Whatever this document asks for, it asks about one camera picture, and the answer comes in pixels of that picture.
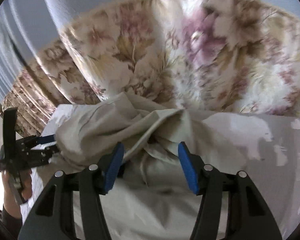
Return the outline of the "person's left hand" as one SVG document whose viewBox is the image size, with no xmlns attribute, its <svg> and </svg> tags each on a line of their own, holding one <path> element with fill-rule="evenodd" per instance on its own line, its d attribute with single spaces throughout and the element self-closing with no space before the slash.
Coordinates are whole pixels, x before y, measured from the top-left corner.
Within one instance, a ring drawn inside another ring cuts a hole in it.
<svg viewBox="0 0 300 240">
<path fill-rule="evenodd" d="M 23 179 L 23 190 L 21 196 L 28 200 L 32 197 L 32 170 L 25 170 L 21 172 L 21 178 Z M 9 215 L 16 219 L 21 219 L 20 203 L 18 197 L 20 197 L 18 190 L 13 186 L 11 182 L 11 176 L 8 171 L 1 172 L 2 183 L 4 186 L 4 209 Z"/>
</svg>

